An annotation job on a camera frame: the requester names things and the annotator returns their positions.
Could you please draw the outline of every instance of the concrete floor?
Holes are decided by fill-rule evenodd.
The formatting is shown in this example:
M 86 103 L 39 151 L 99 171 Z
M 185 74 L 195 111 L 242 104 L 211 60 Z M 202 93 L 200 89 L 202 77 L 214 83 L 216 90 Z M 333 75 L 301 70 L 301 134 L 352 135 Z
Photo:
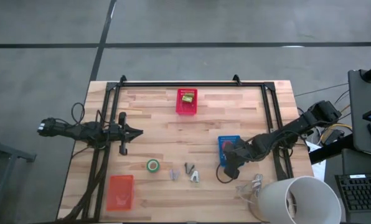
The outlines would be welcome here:
M 0 0 L 0 44 L 98 43 L 110 0 Z M 118 0 L 107 42 L 366 42 L 371 0 Z M 17 163 L 0 223 L 55 219 L 73 141 L 36 133 L 83 102 L 96 49 L 0 49 L 0 141 L 37 153 Z M 97 80 L 291 80 L 300 94 L 371 67 L 371 47 L 105 49 Z M 307 109 L 347 85 L 296 98 Z M 348 99 L 338 105 L 342 109 Z M 343 120 L 350 124 L 350 118 Z

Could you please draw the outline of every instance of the red box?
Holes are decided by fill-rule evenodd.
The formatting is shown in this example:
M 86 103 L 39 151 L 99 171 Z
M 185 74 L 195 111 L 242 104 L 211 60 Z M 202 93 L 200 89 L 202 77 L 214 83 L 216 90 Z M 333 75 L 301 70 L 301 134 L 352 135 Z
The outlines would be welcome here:
M 110 186 L 106 197 L 107 211 L 131 210 L 134 196 L 133 175 L 113 175 L 110 177 Z
M 191 103 L 182 101 L 182 97 L 186 93 L 193 93 L 194 99 Z M 176 101 L 176 113 L 179 115 L 194 115 L 197 113 L 198 107 L 198 90 L 196 89 L 178 89 Z

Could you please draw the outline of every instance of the wooden tabletop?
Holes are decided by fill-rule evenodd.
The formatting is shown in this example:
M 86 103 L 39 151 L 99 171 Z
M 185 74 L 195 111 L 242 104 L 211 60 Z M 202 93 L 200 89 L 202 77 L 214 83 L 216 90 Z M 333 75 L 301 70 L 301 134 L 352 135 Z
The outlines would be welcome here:
M 290 81 L 275 81 L 283 123 L 298 117 Z M 85 103 L 84 121 L 93 121 L 103 104 L 106 82 L 91 82 Z M 247 203 L 237 196 L 235 187 L 263 174 L 263 184 L 276 181 L 273 156 L 249 162 L 240 168 L 237 180 L 221 184 L 215 176 L 218 166 L 217 138 L 240 135 L 248 139 L 267 133 L 261 89 L 258 87 L 198 87 L 198 112 L 179 116 L 175 112 L 174 87 L 131 87 L 120 89 L 119 112 L 127 113 L 127 123 L 144 134 L 127 144 L 128 155 L 119 154 L 118 142 L 111 145 L 110 160 L 101 208 L 101 222 L 257 222 Z M 271 117 L 276 124 L 270 92 Z M 74 153 L 86 146 L 77 142 Z M 88 149 L 70 163 L 59 218 L 68 214 L 86 190 L 92 150 Z M 146 163 L 157 159 L 157 173 L 146 170 Z M 184 163 L 195 164 L 200 182 L 186 175 Z M 313 175 L 304 146 L 295 146 L 291 157 L 294 176 Z M 172 181 L 169 170 L 178 169 Z M 133 208 L 127 212 L 107 212 L 106 193 L 111 175 L 134 175 Z M 223 180 L 228 177 L 219 175 Z M 93 215 L 95 197 L 90 215 Z

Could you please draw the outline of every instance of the keyboard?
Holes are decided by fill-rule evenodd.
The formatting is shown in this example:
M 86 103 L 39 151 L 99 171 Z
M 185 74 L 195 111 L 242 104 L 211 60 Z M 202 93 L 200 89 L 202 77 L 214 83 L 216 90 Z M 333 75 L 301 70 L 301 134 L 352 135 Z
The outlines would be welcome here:
M 371 212 L 371 174 L 335 175 L 347 212 Z

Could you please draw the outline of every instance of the green tape roll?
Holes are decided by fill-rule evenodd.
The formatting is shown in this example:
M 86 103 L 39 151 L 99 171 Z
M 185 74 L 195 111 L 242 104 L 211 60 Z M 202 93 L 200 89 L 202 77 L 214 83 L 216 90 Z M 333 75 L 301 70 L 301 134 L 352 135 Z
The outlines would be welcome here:
M 150 159 L 147 162 L 147 170 L 150 172 L 157 172 L 159 170 L 159 162 L 156 159 Z

